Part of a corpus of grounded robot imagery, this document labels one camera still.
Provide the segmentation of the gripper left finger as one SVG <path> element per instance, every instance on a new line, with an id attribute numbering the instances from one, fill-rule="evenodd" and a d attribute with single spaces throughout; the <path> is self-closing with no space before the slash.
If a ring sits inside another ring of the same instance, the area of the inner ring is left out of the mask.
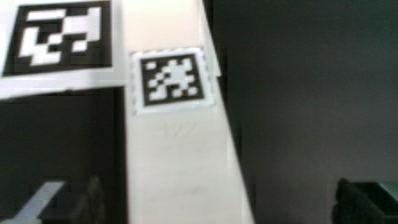
<path id="1" fill-rule="evenodd" d="M 102 181 L 43 183 L 11 224 L 105 224 L 105 193 Z"/>

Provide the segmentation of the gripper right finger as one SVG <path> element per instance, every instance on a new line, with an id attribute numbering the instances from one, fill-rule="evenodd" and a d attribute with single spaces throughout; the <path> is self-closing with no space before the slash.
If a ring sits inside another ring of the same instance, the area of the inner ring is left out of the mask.
<path id="1" fill-rule="evenodd" d="M 336 224 L 398 224 L 398 183 L 342 179 Z"/>

